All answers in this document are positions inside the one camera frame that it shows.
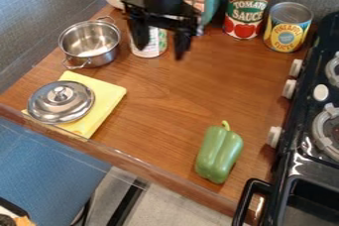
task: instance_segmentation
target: can label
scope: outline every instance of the can label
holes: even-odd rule
[[[310,21],[300,24],[287,24],[269,16],[264,34],[265,44],[278,52],[291,53],[298,50],[306,39]]]
[[[158,57],[168,47],[168,32],[164,29],[150,27],[150,41],[140,51],[133,42],[130,36],[131,51],[138,57]]]
[[[261,29],[269,0],[229,0],[225,31],[237,39],[252,39]]]

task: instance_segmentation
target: tin can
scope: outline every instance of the tin can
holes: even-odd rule
[[[269,0],[228,0],[224,31],[237,39],[252,39],[261,30]]]
[[[312,18],[312,12],[301,4],[276,4],[270,10],[264,33],[265,44],[282,53],[297,51],[306,39]]]
[[[168,32],[164,29],[150,27],[150,41],[140,51],[130,36],[130,47],[133,55],[138,57],[158,57],[168,48]]]

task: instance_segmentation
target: stainless steel pot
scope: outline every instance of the stainless steel pot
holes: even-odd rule
[[[120,31],[112,23],[96,21],[74,24],[64,30],[58,38],[58,46],[65,53],[62,64],[67,69],[96,67],[114,60],[120,43]]]

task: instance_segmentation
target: stove knob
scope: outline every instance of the stove knob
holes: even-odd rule
[[[291,99],[295,91],[295,86],[296,86],[296,80],[288,79],[286,83],[284,84],[282,96],[287,99]]]
[[[324,84],[318,84],[313,90],[313,97],[315,100],[322,102],[325,101],[328,97],[328,87],[326,87]]]
[[[292,65],[290,66],[289,75],[297,78],[300,74],[301,67],[302,67],[302,60],[295,59]]]
[[[282,128],[281,127],[271,127],[268,135],[267,144],[270,145],[272,148],[276,148],[279,138],[282,134]]]

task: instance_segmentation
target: stove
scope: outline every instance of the stove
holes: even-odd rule
[[[265,196],[259,225],[339,225],[339,12],[320,22],[289,75],[288,115],[268,137],[277,149],[272,183],[248,180],[232,225],[243,225],[255,193]]]

